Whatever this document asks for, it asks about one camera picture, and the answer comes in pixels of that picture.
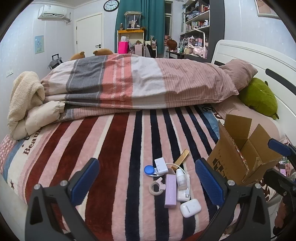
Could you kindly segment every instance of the green pillow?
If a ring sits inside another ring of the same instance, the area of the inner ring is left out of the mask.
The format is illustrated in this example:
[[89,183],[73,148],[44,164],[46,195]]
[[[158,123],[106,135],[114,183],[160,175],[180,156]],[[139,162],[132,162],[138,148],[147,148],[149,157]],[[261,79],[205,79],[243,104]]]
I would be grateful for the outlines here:
[[263,115],[270,116],[274,120],[279,118],[276,98],[266,81],[263,82],[258,78],[252,78],[249,85],[240,91],[239,99],[246,106]]

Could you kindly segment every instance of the black clock frame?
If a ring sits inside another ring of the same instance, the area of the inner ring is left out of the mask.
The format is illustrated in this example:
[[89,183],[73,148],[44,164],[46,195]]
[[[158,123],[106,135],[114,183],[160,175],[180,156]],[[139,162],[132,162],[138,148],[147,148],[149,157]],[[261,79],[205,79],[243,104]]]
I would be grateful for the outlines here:
[[119,7],[119,1],[118,0],[113,0],[113,1],[116,1],[118,4],[117,4],[117,7],[115,8],[115,9],[113,9],[113,10],[107,10],[106,8],[105,8],[105,5],[106,5],[106,3],[107,2],[105,2],[104,3],[104,10],[106,11],[106,12],[113,12],[113,11],[115,11],[116,9],[118,9],[118,7]]

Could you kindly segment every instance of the roll of tape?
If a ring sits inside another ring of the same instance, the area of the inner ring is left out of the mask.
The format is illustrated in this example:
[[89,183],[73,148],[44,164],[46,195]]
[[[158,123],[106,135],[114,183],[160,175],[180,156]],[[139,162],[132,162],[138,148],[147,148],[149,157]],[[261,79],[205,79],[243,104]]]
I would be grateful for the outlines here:
[[[158,191],[158,192],[154,192],[154,190],[153,190],[153,186],[154,186],[154,185],[157,185],[157,186],[159,187],[159,191]],[[154,181],[154,182],[152,182],[152,183],[150,184],[150,186],[149,186],[149,192],[150,192],[153,196],[159,196],[160,194],[163,193],[163,190],[160,189],[160,185],[159,185],[159,183],[158,183],[157,181]]]

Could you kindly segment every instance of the star print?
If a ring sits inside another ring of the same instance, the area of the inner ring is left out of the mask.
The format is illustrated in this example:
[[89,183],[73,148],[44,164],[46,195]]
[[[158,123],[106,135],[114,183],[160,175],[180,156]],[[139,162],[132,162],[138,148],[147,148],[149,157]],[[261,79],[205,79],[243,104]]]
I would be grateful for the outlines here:
[[11,184],[11,188],[14,190],[15,187],[13,186],[13,182],[12,182],[12,180],[10,180],[10,184]]

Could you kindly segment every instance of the air conditioner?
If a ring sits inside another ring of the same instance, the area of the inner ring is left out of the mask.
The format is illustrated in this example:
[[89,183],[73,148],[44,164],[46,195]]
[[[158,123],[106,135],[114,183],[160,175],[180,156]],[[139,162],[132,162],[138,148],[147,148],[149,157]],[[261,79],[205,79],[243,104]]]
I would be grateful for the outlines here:
[[39,10],[38,19],[58,18],[62,19],[67,15],[67,8],[55,5],[44,5]]

